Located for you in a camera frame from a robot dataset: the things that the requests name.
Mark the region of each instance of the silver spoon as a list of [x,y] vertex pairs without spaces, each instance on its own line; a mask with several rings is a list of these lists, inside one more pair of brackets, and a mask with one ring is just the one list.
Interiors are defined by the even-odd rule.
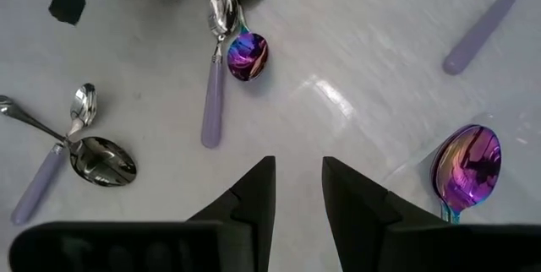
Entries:
[[66,137],[62,138],[62,143],[53,146],[43,163],[41,163],[34,179],[17,203],[17,206],[11,214],[11,221],[15,225],[26,223],[34,214],[45,191],[48,189],[52,179],[57,175],[58,170],[60,169],[63,161],[63,144],[66,144],[69,141],[71,135],[92,123],[96,116],[96,100],[96,89],[92,84],[83,85],[75,93],[70,108],[70,116],[72,118],[71,128],[68,133],[66,133]]
[[[111,141],[94,137],[71,143],[67,138],[55,133],[28,115],[13,100],[4,95],[0,95],[0,112],[8,117],[39,128],[49,133],[62,144],[67,145],[70,152],[72,152],[70,154],[70,161],[72,162],[73,169],[89,182],[102,186],[121,186],[133,181],[135,178],[136,170],[133,160]],[[98,144],[102,144],[102,146],[86,146],[86,144],[94,144],[94,140],[96,142],[99,140]],[[30,218],[60,165],[63,148],[64,146],[61,144],[56,144],[49,153],[12,214],[13,223],[22,224]],[[111,175],[115,171],[118,178],[113,178]]]
[[459,74],[477,55],[490,35],[507,15],[516,0],[497,0],[486,14],[466,33],[443,62],[448,74]]
[[210,66],[206,90],[205,114],[201,131],[201,143],[209,148],[218,146],[221,140],[221,109],[223,104],[223,67],[221,44],[238,26],[237,0],[210,0],[209,27],[217,43]]

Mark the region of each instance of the spoon bowl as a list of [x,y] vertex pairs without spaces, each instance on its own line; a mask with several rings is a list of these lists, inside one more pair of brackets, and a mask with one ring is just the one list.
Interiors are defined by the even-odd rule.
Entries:
[[69,110],[72,127],[66,134],[68,139],[72,134],[91,125],[96,117],[97,94],[94,85],[87,83],[78,89]]
[[132,158],[118,145],[88,137],[69,146],[69,161],[77,175],[103,187],[121,187],[137,176]]
[[240,35],[229,47],[227,65],[233,77],[241,81],[250,81],[263,72],[269,57],[269,46],[263,36],[250,31],[240,4],[238,17],[241,25]]
[[466,126],[442,145],[431,171],[436,194],[452,223],[457,224],[463,210],[480,204],[493,192],[500,168],[500,141],[489,128]]

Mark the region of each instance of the stainless steel spoon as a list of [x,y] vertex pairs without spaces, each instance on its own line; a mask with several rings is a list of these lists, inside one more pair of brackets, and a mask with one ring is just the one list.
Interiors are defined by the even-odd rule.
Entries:
[[[15,224],[25,223],[31,217],[36,205],[39,203],[60,165],[61,153],[64,148],[63,144],[71,152],[70,161],[75,172],[89,182],[102,186],[121,186],[135,179],[136,169],[133,160],[111,141],[91,137],[71,143],[67,138],[55,133],[28,115],[28,113],[5,95],[0,95],[0,112],[8,117],[39,128],[61,142],[61,144],[56,144],[49,153],[32,180],[32,183],[19,201],[17,208],[12,213],[12,222]],[[102,144],[102,146],[84,146],[85,144],[94,144],[95,141],[93,140],[99,140],[98,144]]]
[[221,140],[221,109],[223,104],[223,67],[221,44],[238,26],[236,0],[210,0],[209,27],[217,39],[212,55],[209,83],[206,90],[205,114],[201,131],[201,143],[209,148],[218,146]]
[[458,224],[463,210],[483,202],[495,188],[500,167],[500,141],[492,130],[470,125],[454,133],[432,165],[444,220]]
[[34,214],[37,205],[40,203],[41,198],[62,165],[63,144],[69,141],[71,135],[92,123],[92,120],[94,120],[94,117],[96,116],[96,107],[96,89],[94,88],[94,85],[83,85],[75,93],[70,108],[72,126],[68,133],[66,133],[66,137],[61,140],[61,144],[55,144],[53,146],[11,214],[11,221],[15,225],[26,223]]
[[448,74],[459,74],[477,55],[490,35],[507,15],[516,0],[497,0],[486,14],[466,33],[443,62]]

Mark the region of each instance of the spoon neck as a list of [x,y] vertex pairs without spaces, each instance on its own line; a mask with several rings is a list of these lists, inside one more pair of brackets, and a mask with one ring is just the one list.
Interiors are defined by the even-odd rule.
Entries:
[[222,35],[218,36],[218,39],[216,42],[216,48],[214,49],[214,54],[212,55],[213,63],[221,61],[221,56],[222,56],[221,44],[224,40],[225,40],[225,36],[222,36]]
[[454,210],[449,210],[449,216],[451,217],[451,224],[458,225],[460,224],[460,213],[455,212]]
[[248,25],[246,24],[246,19],[244,18],[243,6],[238,2],[238,23],[240,23],[240,33],[246,34],[250,32]]
[[240,33],[241,35],[250,33],[250,29],[248,29],[248,26],[246,26],[246,24],[243,24],[243,23],[240,24]]

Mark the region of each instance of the utensil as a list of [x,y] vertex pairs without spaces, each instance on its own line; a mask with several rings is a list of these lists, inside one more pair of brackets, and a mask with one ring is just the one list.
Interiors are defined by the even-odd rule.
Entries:
[[[14,224],[25,223],[30,218],[59,167],[61,161],[59,157],[64,147],[68,147],[70,151],[70,161],[75,172],[88,182],[101,186],[116,187],[130,183],[136,177],[136,168],[133,160],[124,150],[111,141],[89,137],[71,143],[68,138],[55,133],[50,128],[35,120],[5,95],[0,95],[0,112],[8,117],[39,128],[61,142],[61,144],[55,144],[52,152],[49,153],[41,165],[40,170],[26,189],[25,194],[17,204],[17,208],[12,213],[12,222]],[[92,117],[82,118],[88,121]]]
[[85,84],[75,93],[70,115],[72,126],[61,144],[55,144],[43,163],[41,163],[38,172],[25,193],[17,203],[11,214],[11,221],[15,225],[26,223],[33,215],[41,198],[48,189],[52,179],[57,175],[60,165],[63,161],[63,143],[69,140],[69,137],[77,133],[84,127],[92,123],[96,116],[96,89],[92,84]]
[[490,35],[507,15],[516,0],[497,0],[487,13],[466,33],[443,62],[448,74],[459,74],[477,55]]
[[69,161],[87,182],[121,187],[137,176],[132,158],[118,145],[99,137],[87,137],[69,145]]
[[463,210],[492,193],[500,167],[500,141],[492,130],[469,125],[454,133],[440,147],[431,170],[442,217],[458,224]]
[[437,150],[434,159],[432,161],[432,166],[430,167],[430,181],[432,182],[432,188],[434,189],[434,192],[436,193],[436,196],[440,199],[440,218],[445,221],[450,221],[451,213],[449,212],[449,207],[447,207],[447,204],[445,203],[443,197],[441,196],[440,192],[438,191],[438,184],[437,184],[437,174],[438,174],[438,162],[440,162],[440,158],[442,153],[447,150],[448,145],[456,138],[456,136],[463,133],[466,129],[472,127],[473,125],[467,125],[463,128],[458,129],[456,132],[454,132],[446,141],[444,141],[443,144],[441,144],[440,148]]
[[216,37],[217,43],[210,65],[203,129],[201,131],[201,143],[209,149],[218,146],[221,139],[221,109],[223,104],[221,44],[237,26],[237,0],[210,0],[209,27],[212,34]]
[[232,75],[241,81],[257,78],[267,62],[269,47],[261,35],[250,31],[246,25],[243,7],[238,4],[240,35],[233,41],[227,54],[227,65]]

